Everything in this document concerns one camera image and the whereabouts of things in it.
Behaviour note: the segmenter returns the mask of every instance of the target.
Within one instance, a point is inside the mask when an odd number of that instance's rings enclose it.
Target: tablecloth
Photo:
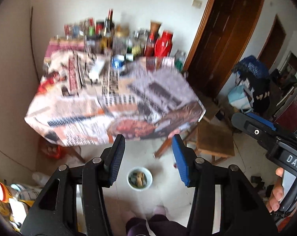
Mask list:
[[[105,62],[99,82],[88,77]],[[126,139],[172,137],[200,121],[205,108],[171,57],[141,57],[124,72],[110,58],[80,51],[51,54],[25,121],[61,146],[112,143]]]

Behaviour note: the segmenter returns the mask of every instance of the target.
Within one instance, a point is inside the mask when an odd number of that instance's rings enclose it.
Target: floor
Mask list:
[[[125,235],[121,211],[131,209],[138,217],[149,218],[156,205],[166,207],[167,217],[170,220],[187,225],[194,188],[186,188],[181,182],[178,170],[173,167],[174,157],[171,150],[159,160],[154,159],[153,152],[161,144],[161,139],[126,142],[117,181],[111,188],[103,189],[114,235]],[[110,145],[83,146],[81,155],[86,160],[91,160],[99,156],[108,146]],[[234,134],[234,148],[235,157],[220,163],[219,166],[228,167],[236,164],[248,178],[252,175],[261,176],[266,186],[275,181],[277,166],[265,158],[266,151],[257,144],[256,140],[243,133]],[[51,174],[58,165],[63,163],[67,163],[70,167],[81,165],[71,157],[52,163],[39,154],[37,170]],[[127,173],[136,166],[148,168],[153,175],[153,184],[146,191],[136,192],[127,183]]]

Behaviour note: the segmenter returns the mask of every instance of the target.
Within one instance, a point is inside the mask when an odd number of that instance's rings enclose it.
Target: maroon panel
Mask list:
[[[275,122],[292,132],[297,130],[297,96]]]

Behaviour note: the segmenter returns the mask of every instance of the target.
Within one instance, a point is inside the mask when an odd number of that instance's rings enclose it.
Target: metal screw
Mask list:
[[[202,163],[205,162],[205,160],[203,158],[201,158],[201,157],[198,157],[198,158],[195,159],[195,162],[198,163],[198,164],[202,164]]]
[[[67,166],[65,164],[59,166],[60,171],[66,170]]]
[[[93,163],[95,163],[95,164],[100,163],[101,161],[102,161],[102,158],[100,158],[100,157],[95,157],[93,159]]]
[[[237,171],[237,170],[239,170],[239,168],[238,168],[237,165],[231,165],[231,166],[230,166],[230,169],[231,169],[232,171]]]

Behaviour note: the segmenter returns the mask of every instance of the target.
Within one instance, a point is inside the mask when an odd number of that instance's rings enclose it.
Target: doorway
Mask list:
[[[286,33],[278,18],[275,16],[273,26],[258,59],[270,69],[283,45]]]
[[[247,46],[263,2],[214,0],[189,64],[191,86],[209,97],[217,96]]]

